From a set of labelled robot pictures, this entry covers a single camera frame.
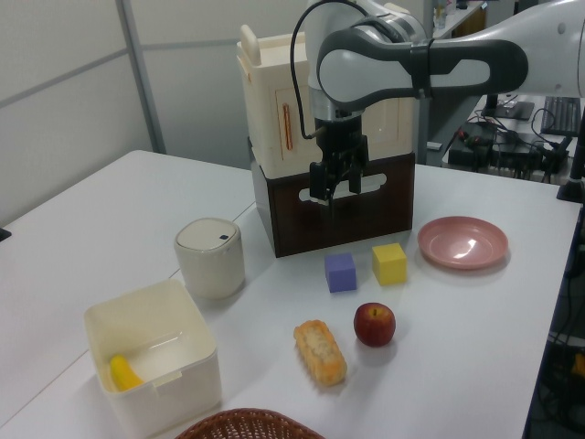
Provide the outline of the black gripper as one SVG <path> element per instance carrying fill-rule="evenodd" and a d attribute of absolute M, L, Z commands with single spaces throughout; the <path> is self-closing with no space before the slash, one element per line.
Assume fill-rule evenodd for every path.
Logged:
<path fill-rule="evenodd" d="M 316 144 L 322 152 L 319 162 L 310 164 L 310 197 L 330 199 L 329 174 L 348 172 L 348 190 L 360 193 L 362 173 L 367 165 L 367 138 L 362 133 L 362 117 L 341 121 L 315 119 Z"/>

